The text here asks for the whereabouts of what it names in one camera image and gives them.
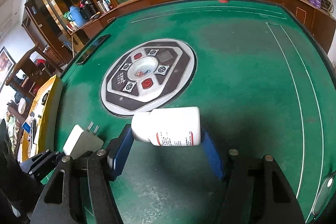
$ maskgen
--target red button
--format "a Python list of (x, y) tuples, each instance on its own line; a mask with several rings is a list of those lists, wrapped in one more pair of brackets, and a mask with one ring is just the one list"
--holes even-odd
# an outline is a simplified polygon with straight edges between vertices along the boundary
[(141, 83), (144, 90), (149, 89), (153, 85), (153, 81), (151, 78), (147, 78)]
[(142, 57), (142, 53), (141, 52), (139, 52), (136, 55), (134, 55), (134, 59), (135, 60), (139, 59), (140, 57)]

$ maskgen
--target blue gripper pad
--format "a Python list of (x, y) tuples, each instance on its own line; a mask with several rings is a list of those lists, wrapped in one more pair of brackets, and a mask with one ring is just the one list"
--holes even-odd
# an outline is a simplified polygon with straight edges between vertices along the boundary
[(121, 132), (120, 136), (116, 139), (116, 147), (117, 149), (111, 149), (108, 158), (108, 163), (110, 168), (112, 169), (112, 176), (114, 179), (117, 176), (121, 175), (129, 152), (131, 150), (134, 138), (132, 136), (131, 125), (127, 124), (123, 131)]
[(203, 128), (202, 128), (202, 135), (203, 135), (202, 140), (203, 150), (208, 157), (211, 170), (219, 180), (222, 180), (225, 176), (222, 160), (219, 157), (216, 147), (212, 139), (210, 138), (208, 132), (205, 131)]

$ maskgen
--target bottle label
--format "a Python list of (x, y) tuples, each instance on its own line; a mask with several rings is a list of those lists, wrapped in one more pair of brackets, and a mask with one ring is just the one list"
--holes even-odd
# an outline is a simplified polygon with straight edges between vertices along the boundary
[(193, 146), (194, 135), (191, 131), (184, 135), (172, 136), (168, 132), (157, 132), (156, 140), (160, 146)]

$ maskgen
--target picture frame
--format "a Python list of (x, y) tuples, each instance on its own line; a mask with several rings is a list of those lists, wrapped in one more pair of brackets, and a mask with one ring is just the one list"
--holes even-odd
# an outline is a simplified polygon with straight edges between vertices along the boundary
[(2, 47), (0, 51), (0, 92), (15, 64), (14, 59), (10, 56), (6, 48)]

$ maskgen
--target blue kettle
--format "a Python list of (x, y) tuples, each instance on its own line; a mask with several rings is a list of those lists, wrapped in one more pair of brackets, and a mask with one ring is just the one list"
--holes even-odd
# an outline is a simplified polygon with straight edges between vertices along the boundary
[(70, 7), (69, 18), (76, 23), (78, 27), (86, 23), (86, 20), (82, 17), (79, 8), (76, 6)]

